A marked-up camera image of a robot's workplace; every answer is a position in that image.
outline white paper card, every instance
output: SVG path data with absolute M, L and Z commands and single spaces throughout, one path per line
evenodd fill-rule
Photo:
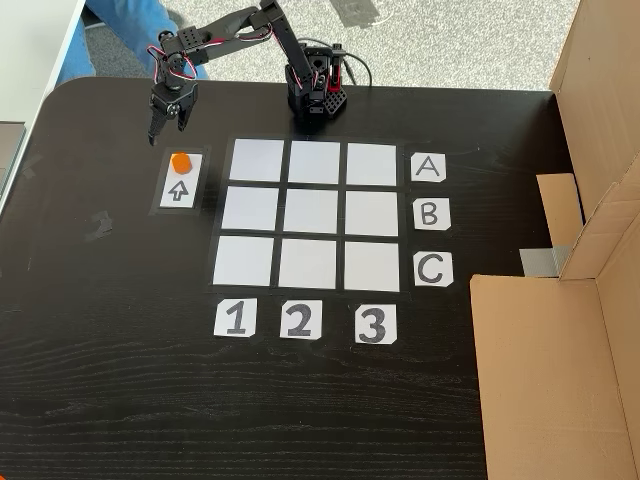
M 277 188 L 229 187 L 222 228 L 274 230 L 277 211 Z
M 340 144 L 292 142 L 289 182 L 338 184 Z
M 356 343 L 390 345 L 397 339 L 395 305 L 361 305 L 356 310 Z
M 283 239 L 278 285 L 335 289 L 336 242 Z
M 398 245 L 346 242 L 344 288 L 399 292 Z
M 350 143 L 347 148 L 348 185 L 395 186 L 395 145 L 370 145 Z
M 285 232 L 336 233 L 337 229 L 337 191 L 287 190 Z
M 167 178 L 162 189 L 160 206 L 167 208 L 193 208 L 198 190 L 198 178 L 202 167 L 202 155 L 189 153 L 191 170 L 183 175 L 177 173 L 171 162 L 167 170 Z
M 347 192 L 345 233 L 397 237 L 398 194 Z
M 214 285 L 269 286 L 273 238 L 221 236 Z
M 448 230 L 451 213 L 448 198 L 417 198 L 413 202 L 413 224 L 416 230 Z
M 227 298 L 218 304 L 213 334 L 219 337 L 251 337 L 256 333 L 257 298 Z
M 447 161 L 442 153 L 414 153 L 411 157 L 411 180 L 442 182 L 447 178 Z
M 283 148 L 283 140 L 237 139 L 233 148 L 229 178 L 279 182 Z
M 321 300 L 290 300 L 282 306 L 281 338 L 317 340 L 321 336 Z
M 448 287 L 453 283 L 453 258 L 449 252 L 418 252 L 413 256 L 416 286 Z

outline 3x3 grid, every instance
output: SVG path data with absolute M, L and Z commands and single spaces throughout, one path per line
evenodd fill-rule
M 212 284 L 400 292 L 396 147 L 236 139 Z

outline arrow symbol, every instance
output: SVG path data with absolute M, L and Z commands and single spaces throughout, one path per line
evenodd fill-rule
M 179 202 L 182 195 L 189 195 L 187 187 L 184 186 L 184 182 L 180 180 L 175 187 L 169 190 L 169 193 L 173 193 L 173 201 Z

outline arrow card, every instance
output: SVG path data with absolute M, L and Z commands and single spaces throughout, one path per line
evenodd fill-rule
M 202 167 L 202 155 L 190 153 L 191 170 L 180 174 L 177 173 L 169 162 L 167 178 L 162 189 L 162 199 L 160 206 L 163 208 L 193 208 L 198 189 L 198 178 Z

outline black table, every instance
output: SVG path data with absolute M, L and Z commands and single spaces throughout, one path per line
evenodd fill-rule
M 152 148 L 149 87 L 71 82 L 35 126 L 0 222 L 0 475 L 486 478 L 468 281 L 522 275 L 518 249 L 551 246 L 535 174 L 571 171 L 553 95 L 348 88 L 312 131 L 285 85 L 204 82 L 187 131 L 170 124 Z M 349 294 L 323 299 L 315 342 L 279 338 L 281 295 L 259 298 L 251 340 L 214 337 L 206 278 L 238 137 L 447 154 L 445 182 L 403 190 L 404 261 L 452 252 L 455 282 L 399 299 L 393 345 L 354 343 Z M 153 214 L 165 148 L 203 146 L 198 214 Z M 450 198 L 448 231 L 411 228 L 425 193 Z M 92 236 L 98 212 L 108 235 Z

